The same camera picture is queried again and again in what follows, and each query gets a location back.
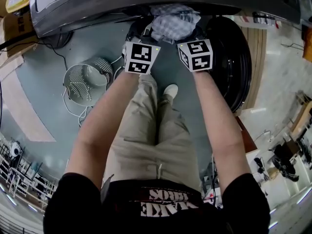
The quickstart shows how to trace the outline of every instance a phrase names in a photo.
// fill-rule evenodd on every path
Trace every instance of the black t-shirt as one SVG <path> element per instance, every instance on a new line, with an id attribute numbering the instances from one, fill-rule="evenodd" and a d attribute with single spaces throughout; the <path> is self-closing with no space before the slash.
<path id="1" fill-rule="evenodd" d="M 235 179 L 225 190 L 223 209 L 203 203 L 199 192 L 167 180 L 111 182 L 101 203 L 88 178 L 65 174 L 43 220 L 45 234 L 136 233 L 168 231 L 205 233 L 268 233 L 270 208 L 251 174 Z"/>

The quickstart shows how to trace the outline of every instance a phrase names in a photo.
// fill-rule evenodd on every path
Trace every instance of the washing machine door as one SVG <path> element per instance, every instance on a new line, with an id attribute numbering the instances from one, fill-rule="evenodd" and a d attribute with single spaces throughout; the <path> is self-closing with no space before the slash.
<path id="1" fill-rule="evenodd" d="M 211 76 L 232 112 L 245 102 L 252 77 L 247 41 L 238 25 L 229 18 L 212 18 L 206 29 L 214 51 Z"/>

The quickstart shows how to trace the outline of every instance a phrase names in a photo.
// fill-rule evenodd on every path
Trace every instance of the drawstring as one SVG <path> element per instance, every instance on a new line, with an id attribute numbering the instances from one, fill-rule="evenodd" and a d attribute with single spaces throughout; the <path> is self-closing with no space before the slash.
<path id="1" fill-rule="evenodd" d="M 159 167 L 158 167 L 157 179 L 160 179 L 161 167 L 162 167 L 162 164 L 160 164 Z"/>

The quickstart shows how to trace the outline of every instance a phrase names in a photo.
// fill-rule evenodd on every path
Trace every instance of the black and white marker cube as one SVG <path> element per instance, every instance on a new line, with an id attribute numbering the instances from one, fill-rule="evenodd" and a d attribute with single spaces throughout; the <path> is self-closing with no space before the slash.
<path id="1" fill-rule="evenodd" d="M 210 40 L 196 40 L 178 44 L 181 62 L 191 71 L 213 68 L 213 49 Z"/>
<path id="2" fill-rule="evenodd" d="M 160 47 L 138 42 L 126 42 L 125 71 L 149 74 Z"/>

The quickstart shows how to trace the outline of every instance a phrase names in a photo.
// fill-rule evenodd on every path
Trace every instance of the gray floor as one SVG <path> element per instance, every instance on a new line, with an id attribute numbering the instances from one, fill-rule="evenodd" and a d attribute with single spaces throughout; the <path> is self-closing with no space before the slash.
<path id="1" fill-rule="evenodd" d="M 128 23 L 103 24 L 78 30 L 69 44 L 57 52 L 66 57 L 69 67 L 92 56 L 113 61 L 121 53 L 129 26 Z M 168 84 L 179 86 L 174 107 L 185 117 L 198 153 L 199 171 L 203 172 L 211 159 L 211 147 L 192 75 L 179 61 L 174 45 L 162 44 L 161 48 L 152 74 L 157 80 L 159 93 Z M 79 130 L 77 118 L 66 111 L 62 101 L 64 62 L 45 46 L 27 52 L 24 59 L 25 63 L 17 69 L 19 80 L 34 110 L 56 142 L 27 140 L 7 110 L 3 111 L 1 132 L 7 139 L 12 137 L 26 146 L 30 160 L 42 161 L 42 172 L 60 178 Z M 121 61 L 114 64 L 114 69 L 121 65 Z M 77 114 L 83 110 L 70 102 L 69 107 Z"/>

